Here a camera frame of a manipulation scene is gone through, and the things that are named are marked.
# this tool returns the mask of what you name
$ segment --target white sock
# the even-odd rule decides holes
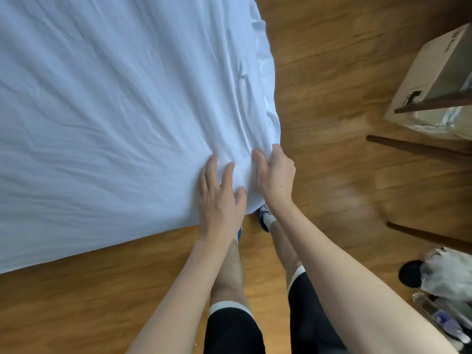
[[[274,215],[267,213],[263,215],[263,221],[265,226],[270,229],[270,224],[275,221]]]

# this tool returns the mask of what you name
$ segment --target blue shoe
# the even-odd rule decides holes
[[[263,230],[265,232],[270,232],[267,228],[267,226],[264,224],[264,215],[265,214],[270,214],[270,210],[268,209],[267,205],[266,204],[263,204],[260,208],[259,208],[259,224],[261,225],[261,227],[263,228]]]

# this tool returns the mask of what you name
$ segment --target hand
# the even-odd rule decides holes
[[[236,238],[246,214],[246,191],[237,190],[236,200],[233,193],[233,170],[235,164],[229,163],[223,173],[221,185],[216,177],[217,156],[213,154],[204,167],[198,180],[200,194],[200,228],[204,241],[229,246]]]
[[[281,146],[272,145],[270,162],[260,150],[253,150],[252,157],[257,164],[259,187],[269,208],[274,211],[279,206],[292,203],[295,166]]]

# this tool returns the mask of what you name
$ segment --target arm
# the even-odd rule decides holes
[[[457,353],[390,287],[336,246],[293,204],[295,167],[280,145],[255,150],[259,185],[339,337],[353,354]]]
[[[234,163],[222,184],[216,177],[216,155],[198,181],[201,237],[176,281],[141,329],[127,354],[191,353],[209,292],[246,212],[243,188],[233,194]]]

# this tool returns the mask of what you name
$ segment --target forearm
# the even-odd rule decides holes
[[[353,354],[456,353],[428,321],[330,241],[293,204],[270,208],[333,327]]]
[[[195,243],[184,268],[128,354],[192,352],[198,323],[226,252],[225,244]]]

